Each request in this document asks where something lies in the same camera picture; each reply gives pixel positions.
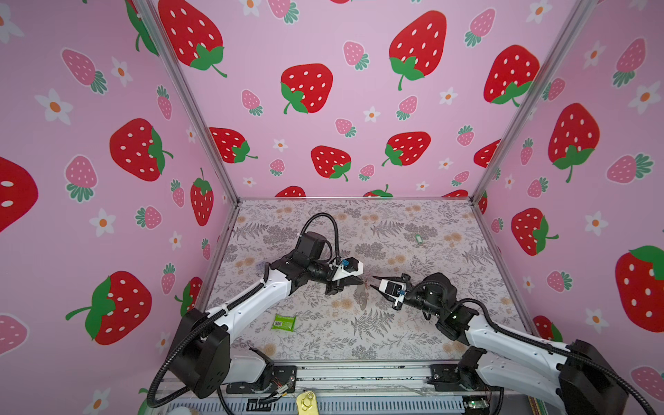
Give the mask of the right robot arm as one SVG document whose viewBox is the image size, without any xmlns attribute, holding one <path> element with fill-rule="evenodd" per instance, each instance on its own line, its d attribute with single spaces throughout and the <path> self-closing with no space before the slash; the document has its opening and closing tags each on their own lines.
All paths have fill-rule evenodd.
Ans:
<svg viewBox="0 0 664 415">
<path fill-rule="evenodd" d="M 405 306 L 435 318 L 436 328 L 467 345 L 459 373 L 468 388 L 478 382 L 539 399 L 565 414 L 621 414 L 634 399 L 647 414 L 653 406 L 618 375 L 588 342 L 542 339 L 495 323 L 484 303 L 459 299 L 442 273 L 418 284 L 409 275 L 380 277 L 374 289 L 396 311 Z"/>
</svg>

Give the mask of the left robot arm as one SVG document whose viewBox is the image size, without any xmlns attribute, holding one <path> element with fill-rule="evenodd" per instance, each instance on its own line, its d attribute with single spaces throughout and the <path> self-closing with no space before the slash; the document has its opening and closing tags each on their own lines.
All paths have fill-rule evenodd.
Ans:
<svg viewBox="0 0 664 415">
<path fill-rule="evenodd" d="M 159 408 L 186 393 L 203 399 L 230 385 L 259 393 L 272 389 L 274 361 L 256 348 L 235 353 L 233 342 L 264 312 L 309 282 L 320 283 L 331 296 L 363 285 L 362 274 L 359 259 L 342 257 L 339 240 L 302 229 L 294 249 L 266 264 L 257 283 L 220 307 L 185 314 L 145 403 Z"/>
</svg>

